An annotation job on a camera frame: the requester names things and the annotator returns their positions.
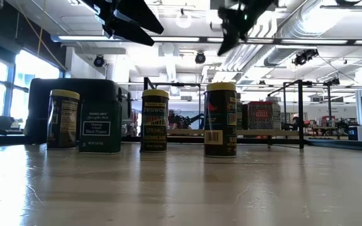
ceiling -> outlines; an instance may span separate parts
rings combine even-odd
[[[46,15],[43,17],[43,5],[45,1]],[[18,7],[21,6],[25,14],[34,22],[42,25],[52,35],[101,35],[101,26],[90,12],[84,6],[71,6],[68,1],[64,0],[7,0],[8,3]],[[287,23],[285,21],[299,7],[304,0],[280,0],[281,6],[286,6],[287,10],[281,13],[273,13],[275,24],[272,24],[272,17],[266,23],[259,24],[258,31],[251,31],[251,36],[278,36]],[[153,13],[156,14],[162,23],[165,36],[208,36],[222,37],[220,26],[216,18],[216,11],[211,11],[210,6],[213,0],[146,0]],[[335,4],[333,0],[323,0],[323,4]],[[185,13],[190,14],[192,22],[188,28],[177,26],[177,21],[185,22],[184,16],[180,16],[180,8],[185,8]],[[315,18],[311,22],[311,26],[330,26],[330,29],[322,32],[319,38],[362,38],[362,11],[344,11],[338,19],[329,19],[325,15],[341,14],[335,13],[333,9],[323,9],[319,11],[322,16]],[[209,23],[214,23],[213,30],[210,29]],[[167,61],[163,60],[163,56],[159,56],[159,46],[156,43],[153,47],[143,46],[134,43],[114,43],[114,42],[78,42],[70,45],[82,45],[82,49],[90,49],[91,51],[78,53],[83,59],[93,59],[96,54],[100,54],[99,50],[110,48],[125,48],[126,54],[130,62],[138,68],[139,75],[130,77],[130,82],[140,82],[143,77],[155,77],[155,80],[166,82]],[[256,84],[259,80],[265,78],[268,83],[282,84],[283,82],[304,79],[317,80],[317,78],[325,75],[335,76],[336,69],[341,70],[345,75],[340,74],[341,83],[352,84],[355,71],[362,67],[362,47],[353,46],[318,46],[320,56],[323,58],[315,58],[304,66],[298,68],[290,67],[291,59],[279,64],[278,68],[252,68],[261,66],[263,63],[259,60],[263,52],[261,46],[244,46],[240,47],[241,51],[233,50],[224,56],[216,55],[219,44],[214,43],[177,43],[180,55],[175,57],[173,62],[177,72],[178,82],[201,82],[202,70],[205,65],[222,65],[225,66],[231,62],[231,59],[240,54],[239,64],[244,66],[241,74],[237,75],[235,80],[244,84]],[[206,55],[206,62],[203,65],[197,65],[195,54],[203,51]],[[110,61],[112,56],[106,55],[105,58]],[[212,78],[216,71],[210,71],[207,78]]]

security camera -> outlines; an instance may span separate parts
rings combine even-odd
[[[195,63],[197,64],[202,64],[202,63],[205,63],[206,61],[206,56],[204,55],[203,52],[198,52],[198,54],[196,54],[196,57],[195,57]]]
[[[103,67],[103,65],[105,64],[104,55],[97,55],[96,59],[94,59],[93,64],[96,67]]]

table surface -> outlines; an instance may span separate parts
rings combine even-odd
[[[362,225],[362,151],[202,145],[162,154],[0,148],[0,225]]]

yellow lid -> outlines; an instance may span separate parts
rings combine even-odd
[[[206,92],[215,90],[231,90],[236,91],[236,85],[230,82],[216,82],[210,83],[206,87]]]
[[[168,92],[158,89],[145,90],[143,91],[142,97],[146,96],[159,96],[159,97],[168,98]]]
[[[70,97],[77,100],[80,99],[80,95],[77,92],[69,90],[51,90],[50,95],[60,96],[60,97]]]

shelf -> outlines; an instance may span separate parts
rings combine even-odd
[[[168,134],[188,134],[199,135],[203,134],[203,129],[168,129]],[[251,130],[238,130],[237,135],[247,136],[298,136],[298,131],[282,131],[273,129],[251,129]]]

